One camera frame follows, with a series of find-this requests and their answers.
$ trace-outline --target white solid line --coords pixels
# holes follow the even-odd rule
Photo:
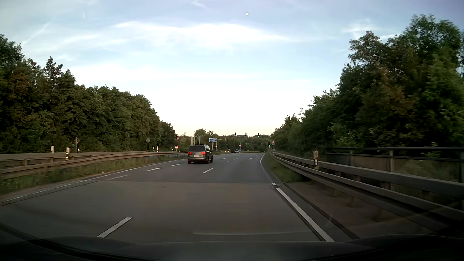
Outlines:
[[[125,176],[128,176],[128,175],[119,176],[119,177],[125,177]],[[110,180],[110,179],[115,179],[115,178],[119,178],[119,177],[112,177],[112,178],[109,178],[109,179],[107,179],[107,180]]]
[[[62,187],[66,187],[66,186],[69,186],[69,185],[73,185],[73,184],[81,183],[81,182],[84,182],[84,181],[88,181],[88,179],[84,179],[84,180],[81,180],[81,181],[78,181],[78,182],[74,182],[74,183],[70,183],[70,184],[62,185],[62,186],[59,186],[59,187],[54,187],[54,188],[50,188],[50,189],[44,189],[44,190],[37,191],[37,192],[34,192],[34,193],[30,193],[30,194],[23,195],[23,196],[17,196],[17,197],[14,197],[14,198],[11,198],[11,199],[8,199],[8,200],[5,200],[5,201],[2,201],[2,202],[0,202],[0,203],[3,203],[3,202],[8,202],[8,201],[11,201],[11,200],[13,200],[13,199],[22,198],[22,197],[25,197],[25,196],[34,195],[34,194],[41,193],[41,192],[45,192],[45,191],[49,191],[49,190],[52,190],[52,189],[59,189],[59,188],[62,188]]]
[[[301,216],[314,228],[316,232],[318,232],[321,237],[327,242],[335,242],[321,227],[319,227],[314,220],[308,216],[303,209],[301,209],[287,194],[285,194],[280,188],[276,188],[276,190],[284,196],[284,198],[300,213]]]
[[[104,231],[103,233],[99,234],[97,237],[106,237],[107,235],[109,235],[111,232],[115,231],[118,227],[124,225],[124,223],[126,223],[127,221],[131,220],[132,217],[126,217],[124,218],[123,220],[121,220],[118,224],[112,226],[111,228],[107,229],[106,231]]]
[[[148,165],[148,166],[153,166],[153,165],[158,165],[158,164],[163,164],[163,163],[168,163],[168,162],[173,162],[173,161],[178,161],[178,160],[184,160],[184,159],[176,159],[176,160],[171,160],[171,161],[166,161],[166,162],[160,162],[160,163],[155,163],[155,164]],[[129,170],[136,170],[136,169],[139,169],[139,168],[142,168],[142,167],[148,167],[148,166],[141,166],[141,167],[137,167],[137,168],[133,168],[133,169],[129,169]],[[53,188],[37,191],[37,192],[30,193],[30,194],[27,194],[27,195],[17,196],[17,197],[8,199],[8,200],[1,201],[0,203],[4,203],[4,202],[11,201],[11,200],[19,199],[19,198],[22,198],[22,197],[25,197],[25,196],[34,195],[34,194],[37,194],[37,193],[42,193],[42,192],[49,191],[49,190],[52,190],[52,189],[59,189],[59,188],[66,187],[66,186],[69,186],[69,185],[74,185],[74,184],[81,183],[81,182],[84,182],[84,181],[89,181],[89,180],[92,180],[92,179],[97,179],[97,178],[101,178],[101,177],[106,177],[106,176],[118,174],[118,173],[129,171],[129,170],[122,170],[122,171],[118,171],[118,172],[115,172],[115,173],[106,174],[106,175],[103,175],[103,176],[93,177],[93,178],[89,178],[89,179],[83,179],[83,180],[78,181],[78,182],[74,182],[74,183],[70,183],[70,184],[66,184],[66,185],[62,185],[62,186],[58,186],[58,187],[53,187]]]
[[[155,168],[155,169],[151,169],[151,170],[159,170],[159,169],[162,169],[162,168]],[[151,171],[151,170],[146,170],[146,171]]]

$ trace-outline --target gray minivan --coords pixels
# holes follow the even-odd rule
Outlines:
[[[191,145],[187,152],[187,164],[192,162],[213,162],[213,153],[208,145]]]

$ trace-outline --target asphalt road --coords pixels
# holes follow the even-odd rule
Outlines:
[[[0,223],[39,238],[104,236],[136,243],[349,240],[275,184],[262,156],[214,155],[210,164],[182,159],[29,192],[0,200]]]

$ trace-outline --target blue sky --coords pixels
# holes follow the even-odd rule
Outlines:
[[[387,39],[421,13],[463,30],[463,10],[461,0],[16,0],[0,2],[0,33],[78,84],[145,95],[177,133],[270,134],[335,88],[350,39]],[[210,113],[189,115],[200,103]]]

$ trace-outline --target guardrail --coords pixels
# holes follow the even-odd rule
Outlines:
[[[88,155],[90,157],[82,158],[82,159],[74,159],[74,160],[62,161],[62,162],[49,162],[49,163],[42,163],[42,164],[5,168],[5,169],[0,170],[0,178],[9,179],[9,178],[15,178],[15,177],[20,177],[20,176],[33,175],[37,173],[43,173],[43,172],[50,171],[56,168],[66,169],[66,168],[84,166],[84,165],[93,164],[93,163],[99,163],[99,162],[108,161],[108,160],[118,160],[118,159],[135,158],[135,157],[160,157],[163,155],[183,155],[183,154],[187,154],[187,152],[167,151],[167,152],[135,152],[134,153],[133,151],[130,151],[130,152],[123,152],[119,154],[110,154],[110,155],[95,156],[95,157],[93,157],[93,155]]]
[[[146,151],[113,151],[113,152],[83,152],[70,153],[69,158],[82,159],[115,154],[144,153]],[[42,163],[53,163],[66,161],[66,152],[56,153],[24,153],[24,154],[0,154],[0,168],[14,168]]]
[[[464,199],[462,183],[320,161],[318,166],[321,170],[316,170],[313,168],[314,160],[311,159],[282,153],[270,155],[283,166],[303,176],[433,231],[441,231],[464,221],[464,211],[390,190],[390,184],[398,184],[419,189],[425,194],[438,193],[462,200]],[[377,180],[380,182],[379,186],[364,183],[361,177]]]

